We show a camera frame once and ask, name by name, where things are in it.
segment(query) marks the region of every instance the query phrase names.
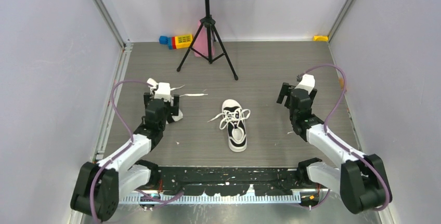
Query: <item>sneaker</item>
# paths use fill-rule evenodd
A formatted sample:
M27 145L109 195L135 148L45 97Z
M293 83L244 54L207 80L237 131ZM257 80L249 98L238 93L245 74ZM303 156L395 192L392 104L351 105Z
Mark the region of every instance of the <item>sneaker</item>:
M241 152L247 148L247 134L245 132L245 119L248 119L251 111L242 109L240 104L233 100L227 99L222 104L222 113L218 114L210 121L223 116L220 121L219 128L225 129L228 127L228 146L234 152Z

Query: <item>tripod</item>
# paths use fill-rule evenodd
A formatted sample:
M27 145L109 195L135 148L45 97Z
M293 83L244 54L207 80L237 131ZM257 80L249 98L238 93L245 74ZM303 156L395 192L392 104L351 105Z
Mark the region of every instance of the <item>tripod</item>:
M182 61L180 62L180 65L176 69L176 71L178 71L178 72L180 71L180 69L182 68L182 65L185 62L185 59L187 59L187 56L190 53L190 50L193 50L194 52L199 54L202 58L208 60L209 64L212 64L214 61L218 60L220 57L225 55L225 58L227 59L228 64L230 65L230 68L231 68L231 71L233 72L235 80L239 79L239 77L237 77L237 74L233 68L233 65L231 64L231 60L228 57L227 50L225 50L224 44L222 43L222 40L221 40L221 37L219 36L219 33L216 30L216 26L214 25L215 23L216 23L216 21L210 15L210 0L205 0L205 18L201 19L201 25L199 26L198 31L196 32L196 35L193 38L193 41L191 42L190 46L188 47L187 52L185 53L184 57L182 58ZM208 57L206 57L205 55L203 55L202 53L200 53L199 51L197 51L196 49L193 48L193 44L194 44L196 38L198 37L199 33L201 32L202 27L207 28ZM219 42L220 47L222 48L222 54L220 54L216 58L213 58L212 46L211 46L212 45L211 35L213 33L216 35L217 41Z

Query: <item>white wall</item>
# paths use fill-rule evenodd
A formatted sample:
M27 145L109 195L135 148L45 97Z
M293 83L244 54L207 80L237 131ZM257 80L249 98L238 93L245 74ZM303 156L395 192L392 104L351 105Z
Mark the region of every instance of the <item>white wall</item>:
M0 223L67 223L120 47L92 0L0 0Z
M441 0L355 0L331 42L361 145L384 161L397 223L439 223Z
M103 0L115 24L132 42L160 35L196 33L204 0ZM346 0L211 0L225 40L311 39L328 35Z

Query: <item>pink object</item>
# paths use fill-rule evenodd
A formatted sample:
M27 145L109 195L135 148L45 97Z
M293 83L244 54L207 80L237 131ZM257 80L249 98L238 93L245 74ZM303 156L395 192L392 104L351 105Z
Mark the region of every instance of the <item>pink object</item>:
M198 29L201 25L201 22L198 21ZM199 33L198 37L194 41L193 48L196 49L198 52L204 54L208 58L208 45L207 45L207 39L206 39L206 30L207 28L203 27L201 29L201 32ZM214 46L213 46L213 36L211 38L211 53L214 56ZM196 57L200 57L200 55L194 51L194 55Z

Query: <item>gray wood surface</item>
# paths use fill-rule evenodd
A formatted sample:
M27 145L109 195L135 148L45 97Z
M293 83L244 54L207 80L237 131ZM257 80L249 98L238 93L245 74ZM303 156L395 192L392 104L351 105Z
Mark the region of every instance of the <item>gray wood surface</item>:
M182 97L184 118L167 125L164 138L144 159L159 165L176 166L287 166L319 157L330 161L314 146L291 131L288 109L276 104L283 82L296 83L296 75L323 63L332 63L324 42L226 42L225 47L239 80L235 81L225 58L213 64L191 52L181 72L176 72L185 49L168 50L159 43L136 43L125 79L146 81L153 78L172 87L185 85L177 94L207 93L203 97ZM218 43L216 53L220 54ZM328 115L340 95L337 73L332 68L312 72L318 94L313 112L322 119ZM118 108L134 130L144 114L143 93L139 84L123 85ZM227 131L219 129L220 120L207 123L221 112L225 99L237 100L250 109L246 120L248 147L234 153L228 148ZM357 147L352 126L343 103L330 121L334 133ZM128 140L128 133L115 117L106 155Z

